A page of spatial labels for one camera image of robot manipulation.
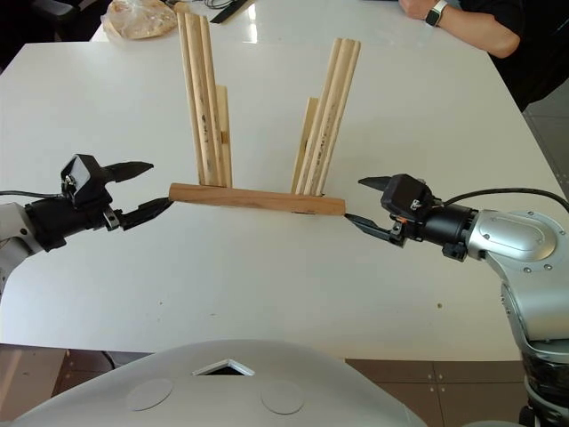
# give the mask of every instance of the black object on table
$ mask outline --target black object on table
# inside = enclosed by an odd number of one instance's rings
[[[212,24],[221,24],[227,20],[231,15],[237,12],[241,7],[247,3],[248,0],[235,0],[228,7],[219,12],[215,17],[210,20]]]

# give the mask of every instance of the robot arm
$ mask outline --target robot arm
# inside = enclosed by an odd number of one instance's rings
[[[502,281],[501,300],[526,371],[534,412],[544,422],[569,425],[569,241],[540,213],[477,211],[443,203],[409,175],[365,178],[383,191],[391,230],[356,215],[363,232],[396,246],[410,238],[443,247],[457,261],[485,260]]]
[[[101,167],[93,156],[75,155],[61,171],[61,194],[29,205],[0,205],[0,298],[12,271],[26,258],[66,245],[68,236],[82,230],[131,229],[156,218],[172,202],[158,198],[130,213],[113,210],[105,189],[109,182],[134,178],[153,165],[128,162]],[[4,191],[2,194],[19,194]]]

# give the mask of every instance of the wristwatch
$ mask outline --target wristwatch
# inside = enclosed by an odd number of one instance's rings
[[[425,22],[427,22],[430,26],[436,27],[438,22],[443,17],[443,9],[446,7],[447,2],[445,0],[439,0],[435,7],[433,7],[429,13],[427,14],[427,18],[425,18]]]

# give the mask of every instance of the black shirt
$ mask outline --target black shirt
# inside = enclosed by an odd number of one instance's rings
[[[520,36],[511,56],[492,60],[521,110],[569,77],[569,0],[461,0],[461,7],[490,13]]]

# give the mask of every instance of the white robot body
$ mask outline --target white robot body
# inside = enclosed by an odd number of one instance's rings
[[[355,369],[285,342],[201,342],[48,400],[11,427],[426,424]]]

